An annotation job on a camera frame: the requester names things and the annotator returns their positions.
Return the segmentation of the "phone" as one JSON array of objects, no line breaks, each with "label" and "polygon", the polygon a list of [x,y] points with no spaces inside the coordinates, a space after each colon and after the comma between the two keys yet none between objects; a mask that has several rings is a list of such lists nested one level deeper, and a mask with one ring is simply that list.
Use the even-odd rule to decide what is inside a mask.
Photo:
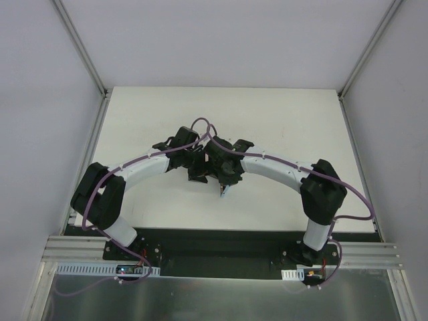
[{"label": "phone", "polygon": [[230,186],[229,185],[220,185],[220,197],[223,198],[225,194],[228,192]]}]

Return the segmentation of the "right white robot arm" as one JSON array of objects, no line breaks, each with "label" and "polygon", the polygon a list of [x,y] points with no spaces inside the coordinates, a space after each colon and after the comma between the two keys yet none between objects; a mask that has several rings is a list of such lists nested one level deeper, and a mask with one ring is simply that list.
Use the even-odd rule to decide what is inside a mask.
[{"label": "right white robot arm", "polygon": [[238,184],[242,174],[250,173],[299,193],[308,224],[302,242],[287,250],[288,257],[308,267],[324,257],[333,218],[347,196],[346,188],[338,184],[339,177],[328,161],[318,160],[307,173],[299,163],[285,164],[278,157],[262,156],[262,149],[250,141],[239,139],[231,144],[218,136],[203,150],[208,158],[208,172],[219,181],[222,191]]}]

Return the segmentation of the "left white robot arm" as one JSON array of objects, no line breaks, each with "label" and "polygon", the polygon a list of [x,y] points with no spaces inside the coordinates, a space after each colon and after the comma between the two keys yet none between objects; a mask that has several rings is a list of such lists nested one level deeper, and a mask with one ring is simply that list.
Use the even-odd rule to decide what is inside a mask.
[{"label": "left white robot arm", "polygon": [[136,240],[136,229],[120,214],[124,194],[145,179],[189,167],[192,152],[206,136],[182,126],[175,136],[154,144],[142,156],[112,167],[90,164],[70,201],[82,216],[82,229],[100,231],[119,243],[118,252],[125,259],[136,259],[142,246]]}]

